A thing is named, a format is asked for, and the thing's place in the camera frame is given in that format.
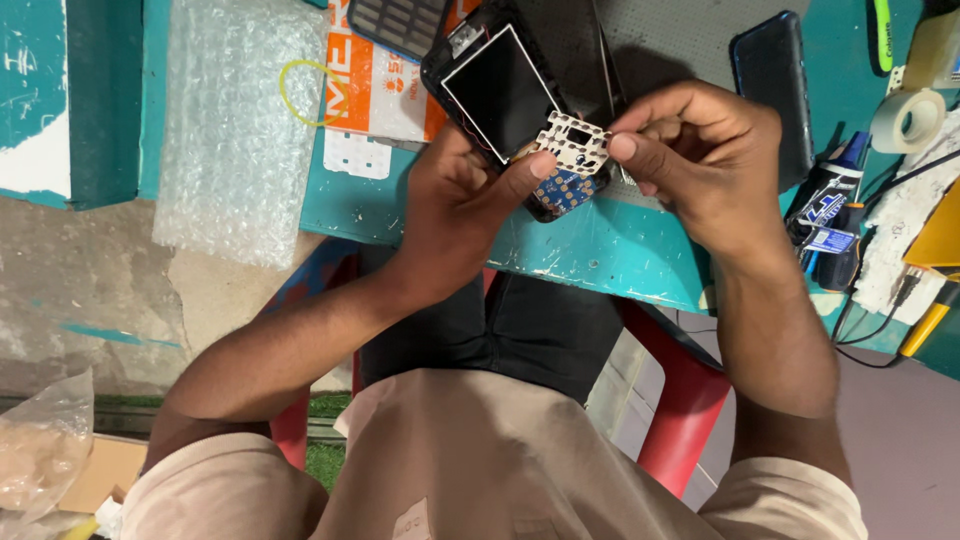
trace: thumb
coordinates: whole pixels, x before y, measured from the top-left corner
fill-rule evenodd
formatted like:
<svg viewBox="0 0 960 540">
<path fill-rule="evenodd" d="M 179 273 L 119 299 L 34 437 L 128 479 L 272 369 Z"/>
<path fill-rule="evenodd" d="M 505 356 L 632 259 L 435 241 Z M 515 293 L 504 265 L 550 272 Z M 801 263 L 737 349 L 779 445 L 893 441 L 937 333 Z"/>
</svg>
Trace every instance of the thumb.
<svg viewBox="0 0 960 540">
<path fill-rule="evenodd" d="M 640 134 L 619 133 L 607 146 L 610 157 L 619 161 L 639 184 L 653 184 L 672 196 L 677 184 L 690 178 L 691 163 L 665 144 Z"/>
<path fill-rule="evenodd" d="M 506 219 L 556 166 L 557 158 L 545 150 L 518 160 L 481 196 L 480 206 Z"/>
</svg>

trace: tape roll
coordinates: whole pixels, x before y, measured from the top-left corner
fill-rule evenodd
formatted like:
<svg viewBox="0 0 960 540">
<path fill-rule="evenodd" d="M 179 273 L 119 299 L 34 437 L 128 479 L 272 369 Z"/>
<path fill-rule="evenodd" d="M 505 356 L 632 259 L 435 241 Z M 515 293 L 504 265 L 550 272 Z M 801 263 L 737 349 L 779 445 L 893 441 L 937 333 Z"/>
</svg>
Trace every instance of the tape roll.
<svg viewBox="0 0 960 540">
<path fill-rule="evenodd" d="M 904 129 L 907 114 L 910 122 Z M 919 152 L 940 132 L 946 116 L 944 96 L 933 90 L 891 94 L 876 109 L 874 121 L 870 123 L 870 135 L 874 136 L 872 146 L 884 154 Z"/>
</svg>

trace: yellow rubber band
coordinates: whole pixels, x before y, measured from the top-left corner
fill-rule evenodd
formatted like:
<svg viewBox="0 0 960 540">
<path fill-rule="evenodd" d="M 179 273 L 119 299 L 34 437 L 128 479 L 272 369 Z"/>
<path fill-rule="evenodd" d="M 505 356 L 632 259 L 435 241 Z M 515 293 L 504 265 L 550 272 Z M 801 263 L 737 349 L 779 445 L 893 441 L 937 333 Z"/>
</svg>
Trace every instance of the yellow rubber band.
<svg viewBox="0 0 960 540">
<path fill-rule="evenodd" d="M 307 118 L 304 118 L 303 116 L 300 115 L 299 112 L 297 112 L 296 109 L 294 109 L 293 104 L 290 103 L 290 98 L 287 97 L 287 87 L 284 81 L 287 76 L 287 70 L 290 69 L 291 67 L 294 67 L 295 65 L 309 65 L 310 67 L 316 67 L 317 69 L 320 69 L 321 71 L 329 75 L 331 79 L 333 79 L 334 84 L 339 86 L 340 91 L 344 93 L 344 103 L 343 103 L 343 106 L 340 107 L 340 112 L 337 112 L 335 116 L 333 116 L 328 120 L 324 120 L 323 122 L 314 122 L 313 120 L 308 120 Z M 287 64 L 283 66 L 283 69 L 280 70 L 280 97 L 283 98 L 283 103 L 287 105 L 287 109 L 289 109 L 290 112 L 294 116 L 296 116 L 296 118 L 300 122 L 303 122 L 307 126 L 313 126 L 315 128 L 320 128 L 331 122 L 336 122 L 341 116 L 344 115 L 345 112 L 347 112 L 347 104 L 349 103 L 349 94 L 347 92 L 347 84 L 344 83 L 343 79 L 341 79 L 340 77 L 337 77 L 337 74 L 334 73 L 332 69 L 330 69 L 329 67 L 326 67 L 322 63 L 319 63 L 318 61 L 303 60 L 303 59 L 288 61 Z"/>
</svg>

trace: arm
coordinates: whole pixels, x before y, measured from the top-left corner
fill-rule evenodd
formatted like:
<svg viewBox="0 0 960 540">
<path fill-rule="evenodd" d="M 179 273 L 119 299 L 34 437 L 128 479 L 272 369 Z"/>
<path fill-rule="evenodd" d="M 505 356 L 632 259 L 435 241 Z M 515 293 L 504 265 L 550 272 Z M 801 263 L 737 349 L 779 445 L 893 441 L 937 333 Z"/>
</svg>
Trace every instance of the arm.
<svg viewBox="0 0 960 540">
<path fill-rule="evenodd" d="M 344 356 L 480 271 L 513 209 L 556 163 L 536 153 L 500 178 L 447 125 L 410 173 L 403 243 L 380 271 L 275 313 L 211 345 L 170 389 L 144 470 L 207 437 L 269 436 L 267 422 Z"/>
<path fill-rule="evenodd" d="M 788 457 L 850 483 L 836 355 L 780 217 L 777 114 L 685 82 L 637 100 L 611 131 L 611 156 L 715 263 L 720 352 L 737 395 L 732 460 Z"/>
</svg>

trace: smartphone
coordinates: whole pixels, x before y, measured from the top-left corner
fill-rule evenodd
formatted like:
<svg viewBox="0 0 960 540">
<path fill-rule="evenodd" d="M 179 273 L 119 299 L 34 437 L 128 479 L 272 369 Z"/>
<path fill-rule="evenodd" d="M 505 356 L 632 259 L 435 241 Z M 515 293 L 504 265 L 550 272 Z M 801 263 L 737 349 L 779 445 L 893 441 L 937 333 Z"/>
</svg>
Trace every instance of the smartphone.
<svg viewBox="0 0 960 540">
<path fill-rule="evenodd" d="M 441 35 L 452 0 L 350 0 L 347 24 L 357 35 L 420 62 Z"/>
<path fill-rule="evenodd" d="M 513 0 L 487 0 L 468 15 L 423 58 L 420 79 L 499 172 L 539 148 L 538 136 L 547 130 L 563 131 L 570 148 L 596 140 L 571 127 L 587 124 L 570 114 Z M 584 152 L 580 162 L 590 164 L 589 155 Z M 609 179 L 604 167 L 584 174 L 558 164 L 524 206 L 537 220 L 553 221 L 581 206 Z"/>
<path fill-rule="evenodd" d="M 800 17 L 781 12 L 731 43 L 737 92 L 780 114 L 780 193 L 803 182 L 813 168 L 810 104 L 806 98 Z"/>
</svg>

